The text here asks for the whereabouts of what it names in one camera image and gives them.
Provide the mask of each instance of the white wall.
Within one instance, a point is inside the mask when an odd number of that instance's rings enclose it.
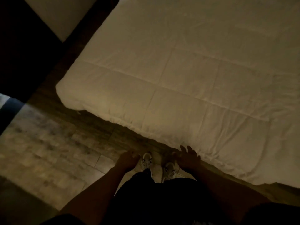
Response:
[[[61,41],[65,41],[96,0],[25,0]]]

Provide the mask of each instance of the person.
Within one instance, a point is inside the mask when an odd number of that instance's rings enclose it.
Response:
[[[74,197],[43,225],[74,224],[281,224],[298,219],[299,208],[270,203],[256,191],[216,175],[189,146],[174,153],[179,167],[193,175],[174,178],[174,164],[163,167],[163,183],[152,179],[152,156],[141,159],[136,173],[115,194],[140,155],[123,153],[107,174]]]

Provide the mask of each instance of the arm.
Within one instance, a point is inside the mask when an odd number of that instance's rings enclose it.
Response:
[[[71,214],[86,225],[100,224],[124,174],[135,168],[139,159],[132,151],[123,153],[107,174],[74,197],[59,214]]]
[[[187,151],[183,146],[180,148],[182,151],[174,155],[180,168],[204,183],[221,210],[235,223],[241,222],[250,208],[270,202],[255,190],[205,169],[200,156],[190,146]]]

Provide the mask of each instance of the person's left arm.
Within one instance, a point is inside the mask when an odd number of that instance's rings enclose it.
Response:
[[[124,174],[135,168],[139,159],[133,151],[123,153],[107,174],[74,197],[59,214],[71,214],[86,225],[100,224]]]

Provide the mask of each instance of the shoe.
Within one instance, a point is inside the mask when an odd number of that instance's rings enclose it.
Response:
[[[151,177],[152,177],[152,155],[150,152],[146,152],[143,157],[142,157],[142,170],[149,169],[151,172]]]
[[[161,178],[161,183],[163,183],[166,180],[171,180],[175,178],[176,170],[175,170],[175,164],[172,162],[168,162],[163,167],[163,176]]]

